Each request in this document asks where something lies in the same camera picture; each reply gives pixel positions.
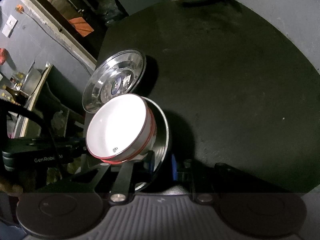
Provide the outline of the steel bowl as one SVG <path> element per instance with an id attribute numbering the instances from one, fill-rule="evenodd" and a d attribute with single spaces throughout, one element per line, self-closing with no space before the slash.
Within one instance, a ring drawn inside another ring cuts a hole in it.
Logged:
<path id="1" fill-rule="evenodd" d="M 167 117 L 165 116 L 165 113 L 163 112 L 161 107 L 159 107 L 159 105 L 157 105 L 157 103 L 155 103 L 151 99 L 148 99 L 146 97 L 143 97 L 143 99 L 146 101 L 149 109 L 151 109 L 157 126 L 155 143 L 151 149 L 155 154 L 155 165 L 153 172 L 149 175 L 149 178 L 153 179 L 157 174 L 159 174 L 161 165 L 165 160 L 165 156 L 169 148 L 170 132 Z"/>

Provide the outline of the white bowl red rim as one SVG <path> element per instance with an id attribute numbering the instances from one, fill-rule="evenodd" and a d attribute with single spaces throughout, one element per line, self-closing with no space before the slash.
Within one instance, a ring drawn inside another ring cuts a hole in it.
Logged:
<path id="1" fill-rule="evenodd" d="M 109 163 L 109 164 L 121 164 L 121 163 L 124 163 L 125 161 L 129 161 L 132 159 L 144 158 L 144 155 L 146 155 L 148 150 L 150 150 L 153 147 L 156 140 L 156 134 L 157 134 L 157 126 L 156 126 L 154 114 L 152 113 L 152 110 L 150 108 L 148 108 L 147 113 L 148 113 L 147 120 L 150 121 L 151 124 L 150 124 L 150 132 L 148 137 L 146 138 L 146 141 L 139 148 L 129 149 L 128 153 L 123 152 L 111 159 L 101 159 L 103 162 Z"/>
<path id="2" fill-rule="evenodd" d="M 136 94 L 112 98 L 93 116 L 86 145 L 98 159 L 111 159 L 129 149 L 139 148 L 150 132 L 146 101 Z"/>

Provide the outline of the steel plate with sticker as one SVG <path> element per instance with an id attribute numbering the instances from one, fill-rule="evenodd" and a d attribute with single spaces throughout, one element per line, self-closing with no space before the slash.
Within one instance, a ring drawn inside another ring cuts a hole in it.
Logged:
<path id="1" fill-rule="evenodd" d="M 97 67 L 82 95 L 87 113 L 97 111 L 112 98 L 132 92 L 146 69 L 145 55 L 134 49 L 119 51 Z"/>

